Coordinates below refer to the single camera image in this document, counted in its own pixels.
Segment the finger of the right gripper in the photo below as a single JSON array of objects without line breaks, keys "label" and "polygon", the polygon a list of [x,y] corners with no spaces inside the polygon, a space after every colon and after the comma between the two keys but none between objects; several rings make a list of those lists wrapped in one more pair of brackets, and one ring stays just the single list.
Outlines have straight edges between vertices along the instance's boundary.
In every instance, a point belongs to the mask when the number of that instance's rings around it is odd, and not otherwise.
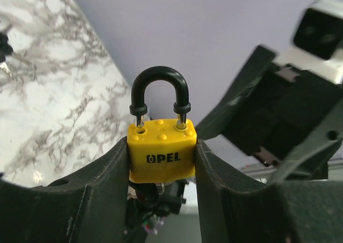
[{"label": "finger of the right gripper", "polygon": [[276,104],[275,110],[306,135],[270,176],[268,183],[284,181],[291,175],[308,179],[341,145],[342,94],[330,97],[310,93],[287,95]]},{"label": "finger of the right gripper", "polygon": [[196,126],[199,139],[215,138],[225,131],[275,57],[276,53],[263,45],[258,45],[252,51],[220,102]]}]

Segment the yellow padlock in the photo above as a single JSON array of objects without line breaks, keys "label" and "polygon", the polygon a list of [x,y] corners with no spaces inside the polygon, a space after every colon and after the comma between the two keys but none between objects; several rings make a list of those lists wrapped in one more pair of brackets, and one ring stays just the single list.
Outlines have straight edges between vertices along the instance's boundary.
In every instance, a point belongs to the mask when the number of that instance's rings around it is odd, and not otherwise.
[{"label": "yellow padlock", "polygon": [[[144,121],[148,107],[145,90],[150,83],[163,80],[175,90],[175,119]],[[136,123],[128,127],[130,180],[133,183],[163,183],[186,179],[195,174],[197,133],[187,114],[191,111],[188,85],[175,69],[151,67],[133,82],[130,113]]]}]

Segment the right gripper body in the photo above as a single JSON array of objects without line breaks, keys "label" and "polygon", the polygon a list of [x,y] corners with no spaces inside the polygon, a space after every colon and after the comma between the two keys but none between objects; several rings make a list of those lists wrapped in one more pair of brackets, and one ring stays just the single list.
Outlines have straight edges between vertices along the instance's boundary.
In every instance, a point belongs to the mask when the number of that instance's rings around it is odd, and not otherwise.
[{"label": "right gripper body", "polygon": [[342,85],[290,65],[272,67],[222,134],[265,167],[279,167],[340,99]]}]

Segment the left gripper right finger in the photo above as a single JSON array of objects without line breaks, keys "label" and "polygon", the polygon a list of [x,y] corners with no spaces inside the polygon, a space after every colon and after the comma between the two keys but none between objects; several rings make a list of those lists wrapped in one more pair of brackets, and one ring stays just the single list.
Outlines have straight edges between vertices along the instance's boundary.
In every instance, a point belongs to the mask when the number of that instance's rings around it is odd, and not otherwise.
[{"label": "left gripper right finger", "polygon": [[202,242],[342,242],[342,182],[264,184],[196,147]]}]

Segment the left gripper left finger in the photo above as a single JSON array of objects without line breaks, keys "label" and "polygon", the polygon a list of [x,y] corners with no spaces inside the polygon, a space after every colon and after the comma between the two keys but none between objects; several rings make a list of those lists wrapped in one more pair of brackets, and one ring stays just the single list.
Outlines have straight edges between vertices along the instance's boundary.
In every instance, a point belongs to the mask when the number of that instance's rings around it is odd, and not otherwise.
[{"label": "left gripper left finger", "polygon": [[125,138],[48,186],[1,181],[1,242],[122,242],[128,181]]}]

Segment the silver key bunch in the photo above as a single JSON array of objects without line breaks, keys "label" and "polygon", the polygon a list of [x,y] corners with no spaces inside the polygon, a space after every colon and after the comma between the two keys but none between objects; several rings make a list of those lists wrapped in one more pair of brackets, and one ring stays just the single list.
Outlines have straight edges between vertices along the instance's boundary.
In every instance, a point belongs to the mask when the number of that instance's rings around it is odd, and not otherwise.
[{"label": "silver key bunch", "polygon": [[166,191],[167,187],[172,183],[173,182],[149,183],[149,194],[152,196],[162,195]]}]

